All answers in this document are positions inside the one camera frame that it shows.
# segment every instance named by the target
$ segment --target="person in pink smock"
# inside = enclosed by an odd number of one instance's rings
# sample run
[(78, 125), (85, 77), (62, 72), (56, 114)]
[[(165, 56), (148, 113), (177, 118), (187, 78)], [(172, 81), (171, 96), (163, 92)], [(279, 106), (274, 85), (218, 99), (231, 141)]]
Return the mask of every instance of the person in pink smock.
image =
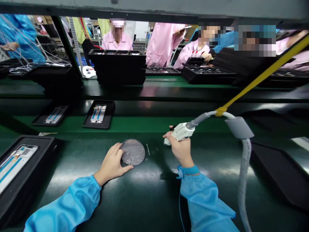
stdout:
[(205, 62), (211, 59), (211, 54), (209, 54), (209, 42), (211, 38), (220, 30), (219, 26), (207, 26), (206, 30), (199, 31), (199, 38), (196, 41), (188, 43), (180, 52), (175, 64), (175, 69), (182, 69), (183, 64), (185, 64), (189, 57), (203, 57)]
[[(288, 36), (287, 38), (277, 41), (276, 42), (276, 54), (281, 55), (283, 52), (285, 52), (288, 48), (290, 48), (293, 44), (295, 44), (297, 41), (299, 41), (301, 38), (303, 38), (308, 33), (309, 31), (306, 31), (306, 30), (296, 31), (290, 34), (290, 36)], [(301, 72), (309, 71), (309, 51), (308, 49), (293, 56), (293, 58), (295, 58), (296, 60), (290, 63), (286, 63), (280, 69), (291, 69), (291, 70), (297, 70)]]
[(185, 24), (155, 23), (146, 52), (148, 67), (169, 65), (173, 49), (177, 48), (185, 35), (185, 26)]
[(102, 39), (101, 48), (104, 50), (133, 50), (131, 37), (124, 31), (125, 20), (110, 19), (109, 33)]

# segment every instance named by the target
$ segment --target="elastic cuff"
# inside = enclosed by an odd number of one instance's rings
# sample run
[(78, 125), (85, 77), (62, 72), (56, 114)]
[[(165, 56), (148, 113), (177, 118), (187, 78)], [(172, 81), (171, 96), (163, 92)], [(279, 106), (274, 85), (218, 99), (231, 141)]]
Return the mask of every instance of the elastic cuff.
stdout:
[(94, 176), (91, 175), (91, 176), (89, 177), (89, 179), (90, 179), (90, 183), (91, 183), (96, 189), (98, 189), (99, 191), (101, 191), (102, 187), (98, 184), (98, 182), (97, 182), (97, 180), (94, 178)]
[(195, 175), (200, 173), (199, 168), (196, 166), (196, 164), (194, 165), (194, 167), (192, 168), (183, 168), (182, 166), (178, 166), (178, 175), (179, 177), (177, 177), (177, 179), (182, 179), (184, 175)]

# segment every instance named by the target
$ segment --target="white wall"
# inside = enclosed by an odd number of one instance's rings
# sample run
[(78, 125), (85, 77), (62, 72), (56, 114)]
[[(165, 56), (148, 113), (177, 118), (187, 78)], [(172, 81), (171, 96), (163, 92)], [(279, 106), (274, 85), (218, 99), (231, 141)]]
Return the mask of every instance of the white wall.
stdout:
[(136, 22), (135, 34), (137, 39), (146, 39), (149, 22)]

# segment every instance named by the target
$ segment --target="perforated metal disc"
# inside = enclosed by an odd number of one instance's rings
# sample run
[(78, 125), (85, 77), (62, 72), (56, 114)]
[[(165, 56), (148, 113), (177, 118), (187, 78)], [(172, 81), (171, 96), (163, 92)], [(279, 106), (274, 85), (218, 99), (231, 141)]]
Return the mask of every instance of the perforated metal disc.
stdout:
[(123, 150), (122, 160), (128, 165), (138, 165), (143, 162), (145, 158), (144, 146), (135, 139), (128, 139), (121, 145)]

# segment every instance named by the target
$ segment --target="person in blue smock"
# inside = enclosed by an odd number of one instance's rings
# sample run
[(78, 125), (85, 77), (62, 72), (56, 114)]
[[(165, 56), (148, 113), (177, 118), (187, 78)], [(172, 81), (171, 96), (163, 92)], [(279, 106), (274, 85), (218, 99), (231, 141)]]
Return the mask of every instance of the person in blue smock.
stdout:
[[(218, 198), (217, 185), (194, 164), (190, 139), (178, 142), (171, 136), (171, 131), (163, 137), (171, 142), (172, 152), (181, 164), (178, 167), (180, 193), (188, 200), (191, 231), (239, 232), (231, 220), (236, 213)], [(116, 143), (109, 149), (100, 170), (94, 175), (76, 179), (61, 197), (31, 215), (24, 232), (72, 232), (87, 221), (99, 204), (102, 186), (134, 168), (120, 165), (121, 145)]]
[(221, 34), (218, 38), (218, 45), (213, 48), (216, 53), (219, 53), (224, 47), (234, 45), (235, 31), (230, 31), (225, 34)]
[(22, 59), (22, 55), (26, 59), (32, 59), (34, 63), (46, 62), (35, 45), (35, 39), (36, 31), (27, 15), (0, 14), (0, 47), (6, 50), (11, 58)]

